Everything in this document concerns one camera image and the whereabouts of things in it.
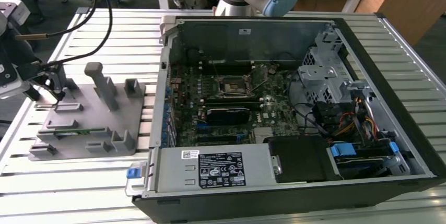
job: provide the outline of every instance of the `blue clip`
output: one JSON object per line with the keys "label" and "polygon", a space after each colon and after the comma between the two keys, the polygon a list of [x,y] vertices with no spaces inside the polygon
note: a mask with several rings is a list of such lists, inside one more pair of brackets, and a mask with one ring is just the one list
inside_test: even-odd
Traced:
{"label": "blue clip", "polygon": [[126,169],[126,179],[140,178],[140,168],[128,168]]}
{"label": "blue clip", "polygon": [[355,147],[353,147],[353,144],[351,143],[336,143],[329,149],[331,149],[332,156],[335,156],[335,154],[337,154],[336,156],[356,155]]}
{"label": "blue clip", "polygon": [[339,152],[337,152],[336,147],[329,147],[329,150],[331,150],[331,154],[332,154],[333,157],[339,156]]}
{"label": "blue clip", "polygon": [[392,151],[393,154],[399,152],[399,147],[397,147],[395,142],[389,142],[388,146],[389,146],[391,151]]}

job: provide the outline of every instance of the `slotted metal surface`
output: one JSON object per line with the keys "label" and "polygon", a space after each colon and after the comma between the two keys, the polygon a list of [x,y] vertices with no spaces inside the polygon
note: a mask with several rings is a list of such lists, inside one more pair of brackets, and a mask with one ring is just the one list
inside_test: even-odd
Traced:
{"label": "slotted metal surface", "polygon": [[[89,61],[104,64],[113,82],[137,78],[146,84],[137,153],[126,157],[60,161],[28,161],[36,131],[46,111],[25,101],[0,143],[0,223],[152,223],[124,194],[125,170],[146,158],[156,71],[161,45],[157,43],[162,15],[210,15],[208,11],[114,10],[110,40],[100,52],[65,66],[78,83],[92,83],[82,74]],[[446,159],[446,101],[442,85],[433,83],[424,64],[391,34],[373,15],[291,13],[288,16],[343,17],[420,125],[440,157]],[[76,15],[74,25],[82,15]],[[52,59],[90,51],[106,30],[106,11],[98,10],[77,32],[62,37]],[[351,57],[353,70],[359,70]],[[337,209],[205,223],[444,223],[446,188],[404,194],[369,208]]]}

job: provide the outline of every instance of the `black plastic part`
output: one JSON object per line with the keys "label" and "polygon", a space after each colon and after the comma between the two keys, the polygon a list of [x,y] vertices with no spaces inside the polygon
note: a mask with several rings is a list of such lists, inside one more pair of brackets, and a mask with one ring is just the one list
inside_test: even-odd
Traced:
{"label": "black plastic part", "polygon": [[277,183],[335,181],[335,175],[327,153],[327,141],[320,136],[268,137],[272,156],[277,156],[281,174]]}
{"label": "black plastic part", "polygon": [[245,124],[249,120],[249,110],[247,108],[233,108],[224,110],[208,110],[205,122],[209,126],[229,126]]}
{"label": "black plastic part", "polygon": [[332,133],[339,129],[339,120],[343,113],[351,112],[351,103],[332,103],[316,102],[311,112],[316,123]]}
{"label": "black plastic part", "polygon": [[29,86],[29,89],[22,93],[32,101],[37,101],[40,99],[40,93],[32,86]]}
{"label": "black plastic part", "polygon": [[251,65],[202,64],[202,75],[245,75],[252,71]]}

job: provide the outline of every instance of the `white label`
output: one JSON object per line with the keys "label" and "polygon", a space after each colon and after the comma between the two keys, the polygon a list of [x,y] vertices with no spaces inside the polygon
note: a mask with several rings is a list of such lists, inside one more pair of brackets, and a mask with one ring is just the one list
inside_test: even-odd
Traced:
{"label": "white label", "polygon": [[251,34],[251,29],[239,29],[237,30],[237,35],[249,35]]}
{"label": "white label", "polygon": [[197,159],[198,154],[200,154],[198,150],[182,150],[181,159]]}

